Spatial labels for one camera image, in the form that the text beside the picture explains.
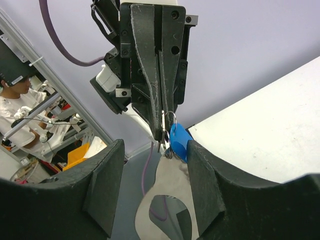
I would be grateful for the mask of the small silver key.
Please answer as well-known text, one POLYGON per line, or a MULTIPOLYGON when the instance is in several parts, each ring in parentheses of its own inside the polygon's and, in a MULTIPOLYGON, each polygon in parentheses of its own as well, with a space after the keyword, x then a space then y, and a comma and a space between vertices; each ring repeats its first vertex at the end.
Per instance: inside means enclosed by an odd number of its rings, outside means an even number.
POLYGON ((161 123, 161 133, 160 133, 160 141, 158 143, 157 152, 164 155, 166 152, 166 140, 165 140, 166 120, 165 120, 165 111, 164 110, 162 110, 162 112, 161 112, 160 123, 161 123))

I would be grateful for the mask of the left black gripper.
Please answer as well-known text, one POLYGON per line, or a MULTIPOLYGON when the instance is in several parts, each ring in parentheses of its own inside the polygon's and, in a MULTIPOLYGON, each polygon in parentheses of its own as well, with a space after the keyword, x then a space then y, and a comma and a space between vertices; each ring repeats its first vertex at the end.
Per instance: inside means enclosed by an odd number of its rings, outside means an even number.
POLYGON ((160 140, 160 114, 184 102, 190 31, 198 16, 174 3, 93 2, 91 17, 112 44, 103 62, 115 78, 91 84, 114 113, 133 108, 149 115, 152 135, 160 140))

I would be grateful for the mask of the silver bottle opener keychain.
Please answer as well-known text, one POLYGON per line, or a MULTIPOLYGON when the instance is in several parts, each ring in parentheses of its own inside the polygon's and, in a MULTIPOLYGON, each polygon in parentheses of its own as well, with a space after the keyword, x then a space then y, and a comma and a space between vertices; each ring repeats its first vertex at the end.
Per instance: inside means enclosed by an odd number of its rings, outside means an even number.
POLYGON ((190 214, 191 239, 199 237, 188 166, 175 156, 170 146, 170 141, 160 145, 161 157, 155 171, 154 184, 148 191, 142 192, 143 198, 135 214, 134 226, 141 240, 169 239, 149 217, 152 200, 157 195, 180 200, 190 214))

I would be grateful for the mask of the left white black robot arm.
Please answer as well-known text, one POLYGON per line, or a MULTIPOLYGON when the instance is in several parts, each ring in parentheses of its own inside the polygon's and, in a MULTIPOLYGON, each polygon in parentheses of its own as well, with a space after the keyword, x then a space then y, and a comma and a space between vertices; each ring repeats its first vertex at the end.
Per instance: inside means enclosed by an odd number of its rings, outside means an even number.
POLYGON ((113 45, 90 83, 115 114, 131 115, 161 145, 184 102, 197 15, 171 1, 95 0, 91 16, 113 45))

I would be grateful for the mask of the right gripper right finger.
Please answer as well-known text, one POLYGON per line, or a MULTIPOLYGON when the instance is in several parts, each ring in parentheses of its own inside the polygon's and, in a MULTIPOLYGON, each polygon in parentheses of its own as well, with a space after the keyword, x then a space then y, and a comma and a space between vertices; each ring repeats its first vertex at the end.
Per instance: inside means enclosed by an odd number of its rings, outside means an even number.
POLYGON ((317 240, 320 176, 276 183, 245 172, 195 140, 187 166, 202 240, 317 240))

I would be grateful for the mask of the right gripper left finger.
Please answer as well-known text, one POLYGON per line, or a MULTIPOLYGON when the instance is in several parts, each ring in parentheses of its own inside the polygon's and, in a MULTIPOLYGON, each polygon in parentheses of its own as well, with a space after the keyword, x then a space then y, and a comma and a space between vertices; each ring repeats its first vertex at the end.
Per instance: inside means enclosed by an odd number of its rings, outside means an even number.
POLYGON ((3 240, 107 240, 112 235, 125 144, 115 140, 94 156, 40 183, 0 181, 3 240))

